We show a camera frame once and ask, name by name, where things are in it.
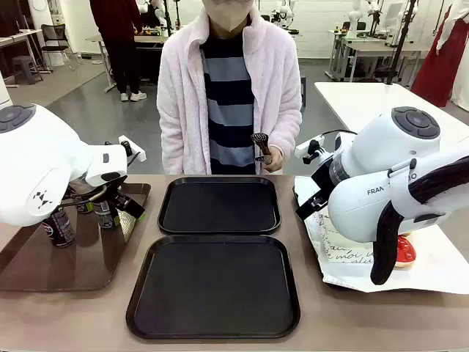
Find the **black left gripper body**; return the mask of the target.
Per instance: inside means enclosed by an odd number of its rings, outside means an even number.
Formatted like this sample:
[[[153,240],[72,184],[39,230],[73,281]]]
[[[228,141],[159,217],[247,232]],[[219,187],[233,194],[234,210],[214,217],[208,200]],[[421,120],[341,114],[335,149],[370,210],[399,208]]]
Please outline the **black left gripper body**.
[[[137,210],[137,203],[128,195],[123,194],[119,190],[119,186],[107,186],[106,201],[110,205],[113,205],[117,210],[124,211],[126,213],[135,213]]]

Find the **person's left hand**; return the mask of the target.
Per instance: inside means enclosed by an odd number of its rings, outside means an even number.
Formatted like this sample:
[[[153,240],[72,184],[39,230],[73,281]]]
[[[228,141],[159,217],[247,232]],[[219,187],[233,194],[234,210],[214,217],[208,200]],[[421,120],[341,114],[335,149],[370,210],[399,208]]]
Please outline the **person's left hand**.
[[[281,173],[284,163],[282,151],[272,144],[270,144],[268,147],[271,156],[271,163],[265,164],[264,170],[269,173]]]

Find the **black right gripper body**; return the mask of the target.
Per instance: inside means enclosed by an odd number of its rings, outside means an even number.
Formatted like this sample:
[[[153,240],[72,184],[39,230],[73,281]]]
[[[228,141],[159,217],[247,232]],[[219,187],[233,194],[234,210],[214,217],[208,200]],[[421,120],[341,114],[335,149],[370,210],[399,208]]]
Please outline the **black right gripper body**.
[[[323,161],[320,161],[316,170],[311,175],[312,180],[319,187],[319,191],[310,198],[312,205],[326,205],[332,190],[335,188],[329,175],[332,161],[332,155],[328,156]]]

